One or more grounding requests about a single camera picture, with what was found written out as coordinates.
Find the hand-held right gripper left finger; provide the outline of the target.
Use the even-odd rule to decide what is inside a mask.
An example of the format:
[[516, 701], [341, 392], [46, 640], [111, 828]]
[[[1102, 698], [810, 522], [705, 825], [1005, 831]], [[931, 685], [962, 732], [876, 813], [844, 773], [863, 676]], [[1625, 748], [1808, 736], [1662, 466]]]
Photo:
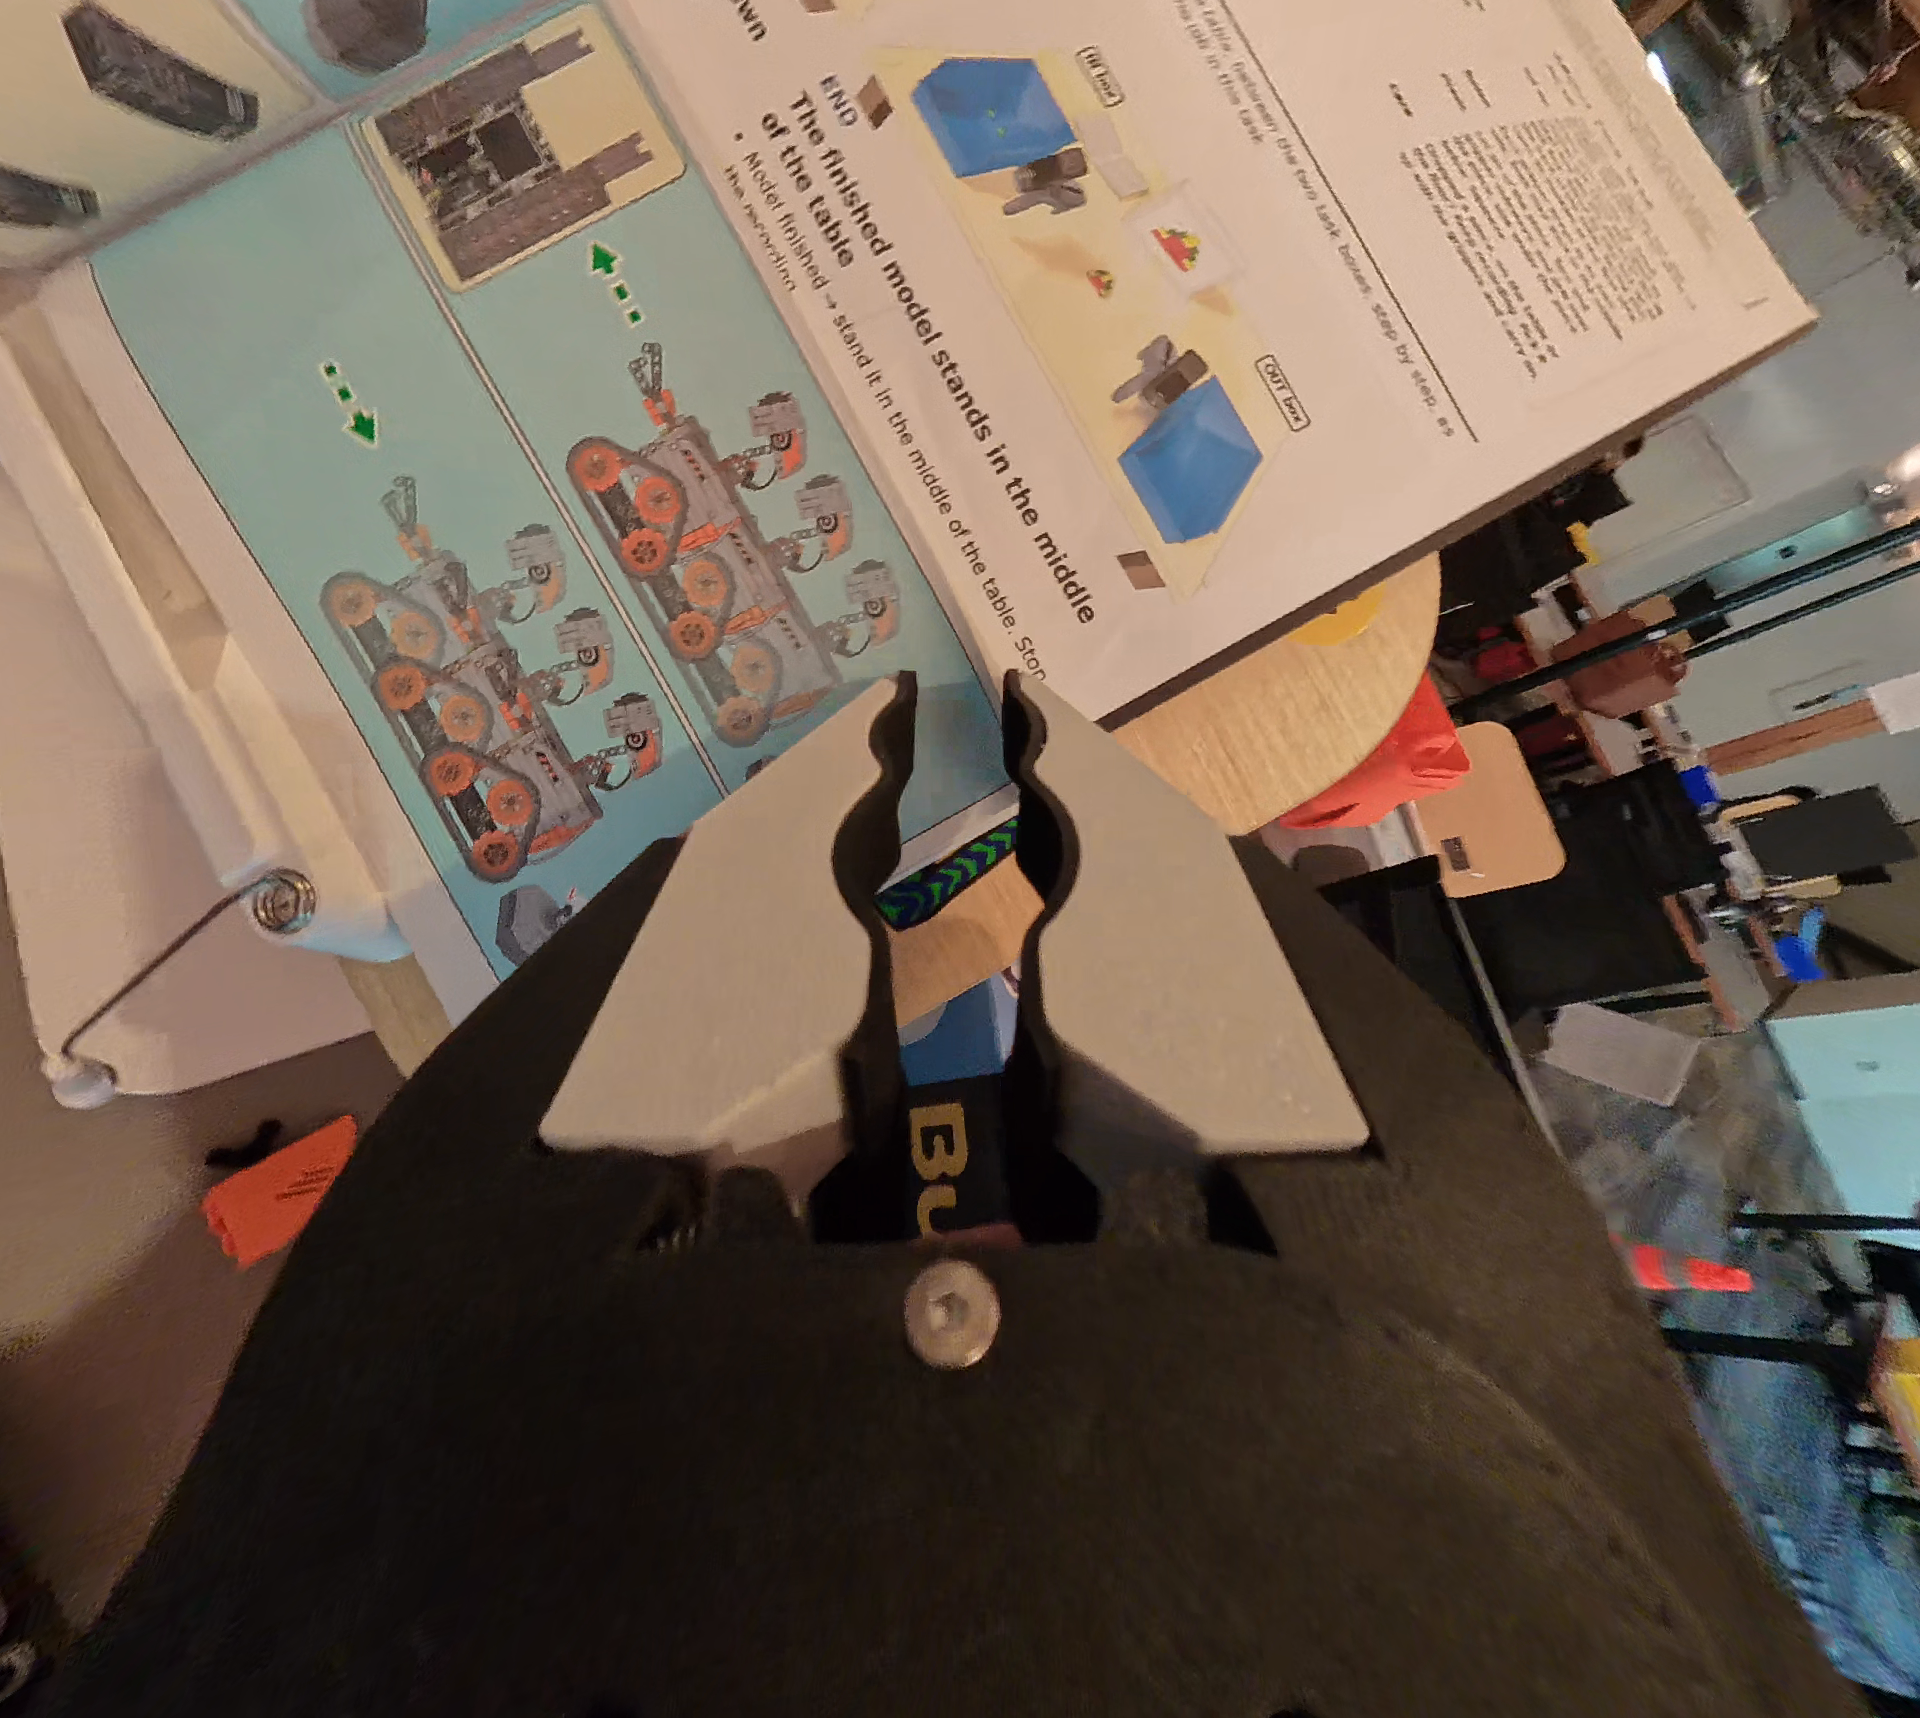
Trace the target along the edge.
[[869, 685], [686, 835], [545, 1108], [553, 1153], [762, 1166], [810, 1197], [898, 1123], [891, 949], [917, 682]]

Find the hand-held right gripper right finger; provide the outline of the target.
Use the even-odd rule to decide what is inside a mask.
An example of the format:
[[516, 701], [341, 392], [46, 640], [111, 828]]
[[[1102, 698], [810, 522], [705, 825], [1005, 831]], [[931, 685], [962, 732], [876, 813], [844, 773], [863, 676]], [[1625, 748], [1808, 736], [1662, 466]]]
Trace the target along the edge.
[[1042, 1154], [1096, 1189], [1219, 1160], [1352, 1154], [1365, 1114], [1231, 838], [1036, 680], [1008, 676], [1019, 1077]]

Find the building instruction booklet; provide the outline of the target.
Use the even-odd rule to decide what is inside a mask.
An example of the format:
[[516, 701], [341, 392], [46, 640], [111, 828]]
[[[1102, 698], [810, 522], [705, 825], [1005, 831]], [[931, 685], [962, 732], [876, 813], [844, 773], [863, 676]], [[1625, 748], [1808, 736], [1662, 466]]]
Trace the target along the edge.
[[917, 676], [996, 704], [758, 142], [771, 0], [3, 0], [3, 459], [213, 868], [470, 1009], [650, 841]]

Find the blue robot kit box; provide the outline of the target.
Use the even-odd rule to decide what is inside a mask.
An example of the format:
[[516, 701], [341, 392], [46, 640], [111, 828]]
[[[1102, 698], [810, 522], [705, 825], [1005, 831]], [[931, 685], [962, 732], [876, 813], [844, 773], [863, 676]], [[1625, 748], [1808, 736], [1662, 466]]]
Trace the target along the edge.
[[991, 974], [900, 1037], [904, 1212], [925, 1250], [1021, 1250], [1005, 1085], [1013, 1026], [1013, 987]]

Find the green blue chevron sticker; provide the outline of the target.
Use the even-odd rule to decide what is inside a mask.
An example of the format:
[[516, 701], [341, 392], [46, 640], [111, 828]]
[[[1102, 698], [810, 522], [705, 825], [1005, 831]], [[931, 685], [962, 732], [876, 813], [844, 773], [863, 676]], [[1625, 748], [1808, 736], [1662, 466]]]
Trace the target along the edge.
[[895, 931], [915, 931], [941, 915], [962, 891], [1002, 868], [1019, 851], [1019, 818], [1011, 815], [962, 841], [946, 859], [904, 875], [876, 891], [876, 912]]

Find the wooden backboard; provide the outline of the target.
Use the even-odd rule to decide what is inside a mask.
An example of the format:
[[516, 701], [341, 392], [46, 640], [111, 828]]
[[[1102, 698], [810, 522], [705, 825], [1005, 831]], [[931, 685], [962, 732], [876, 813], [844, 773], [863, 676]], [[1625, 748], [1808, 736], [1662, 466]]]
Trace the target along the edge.
[[[1299, 632], [1236, 652], [1174, 698], [1117, 726], [1118, 741], [1225, 834], [1242, 835], [1284, 815], [1352, 772], [1402, 714], [1417, 689], [1439, 611], [1439, 562], [1417, 562], [1347, 602], [1368, 627], [1328, 648]], [[900, 815], [907, 868], [932, 865], [1013, 809], [990, 689], [948, 632], [917, 645], [910, 632], [869, 649], [852, 676], [917, 673], [917, 764]], [[689, 732], [666, 748], [660, 772], [619, 788], [588, 838], [560, 851], [533, 881], [556, 899], [593, 894], [656, 841], [678, 835], [714, 803], [714, 779], [694, 758]], [[393, 937], [384, 961], [339, 961], [353, 1001], [398, 1073], [411, 1076], [495, 981], [494, 927], [466, 918], [430, 857], [401, 857], [411, 875], [386, 891]], [[1024, 881], [990, 871], [940, 915], [891, 943], [898, 1020], [912, 1021], [1011, 967], [1036, 912]]]

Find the orange plastic object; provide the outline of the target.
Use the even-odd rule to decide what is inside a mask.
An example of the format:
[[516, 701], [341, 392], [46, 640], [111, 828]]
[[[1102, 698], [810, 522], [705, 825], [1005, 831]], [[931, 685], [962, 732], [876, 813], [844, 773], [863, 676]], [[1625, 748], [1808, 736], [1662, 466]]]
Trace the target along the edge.
[[1424, 676], [1386, 738], [1340, 779], [1273, 825], [1291, 834], [1374, 828], [1395, 809], [1452, 791], [1473, 767], [1431, 676]]

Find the small wooden board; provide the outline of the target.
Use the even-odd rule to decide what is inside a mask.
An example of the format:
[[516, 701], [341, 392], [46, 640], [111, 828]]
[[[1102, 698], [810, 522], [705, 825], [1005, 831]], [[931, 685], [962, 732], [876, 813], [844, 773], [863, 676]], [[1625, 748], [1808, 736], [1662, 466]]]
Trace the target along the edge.
[[1464, 903], [1560, 877], [1560, 828], [1514, 736], [1499, 725], [1464, 725], [1457, 738], [1468, 757], [1464, 778], [1406, 813], [1442, 888]]

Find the orange toy cone part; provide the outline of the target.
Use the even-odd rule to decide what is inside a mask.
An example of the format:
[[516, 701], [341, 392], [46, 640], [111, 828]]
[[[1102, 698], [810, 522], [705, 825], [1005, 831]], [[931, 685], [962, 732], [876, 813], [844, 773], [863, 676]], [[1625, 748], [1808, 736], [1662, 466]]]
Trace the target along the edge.
[[305, 1136], [266, 1150], [276, 1123], [263, 1123], [254, 1144], [222, 1153], [216, 1178], [200, 1197], [200, 1220], [235, 1271], [251, 1271], [291, 1247], [346, 1169], [359, 1139], [359, 1123], [333, 1116]]

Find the orange traffic cone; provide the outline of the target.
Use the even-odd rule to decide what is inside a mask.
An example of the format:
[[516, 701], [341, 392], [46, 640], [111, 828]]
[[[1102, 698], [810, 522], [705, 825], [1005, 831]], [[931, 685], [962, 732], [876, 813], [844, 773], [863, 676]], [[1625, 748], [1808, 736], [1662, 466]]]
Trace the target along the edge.
[[1706, 1262], [1688, 1253], [1671, 1253], [1657, 1244], [1644, 1244], [1625, 1235], [1609, 1235], [1613, 1250], [1634, 1287], [1644, 1296], [1678, 1296], [1678, 1294], [1706, 1294], [1706, 1296], [1749, 1296], [1753, 1279], [1749, 1271], [1728, 1266], [1722, 1262]]

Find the white book stand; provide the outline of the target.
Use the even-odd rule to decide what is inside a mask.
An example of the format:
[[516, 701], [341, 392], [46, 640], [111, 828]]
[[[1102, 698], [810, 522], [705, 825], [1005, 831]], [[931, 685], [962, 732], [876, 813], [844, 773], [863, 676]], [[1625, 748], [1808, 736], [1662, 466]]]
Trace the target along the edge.
[[371, 763], [222, 533], [206, 571], [3, 277], [3, 877], [58, 1104], [176, 1096], [443, 1026]]

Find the white printed task sheet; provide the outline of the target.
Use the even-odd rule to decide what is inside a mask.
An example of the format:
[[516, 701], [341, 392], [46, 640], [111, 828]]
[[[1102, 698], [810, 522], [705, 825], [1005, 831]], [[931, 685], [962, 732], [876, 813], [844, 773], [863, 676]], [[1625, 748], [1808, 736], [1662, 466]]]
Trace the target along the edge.
[[612, 0], [985, 676], [1124, 725], [1815, 325], [1613, 0]]

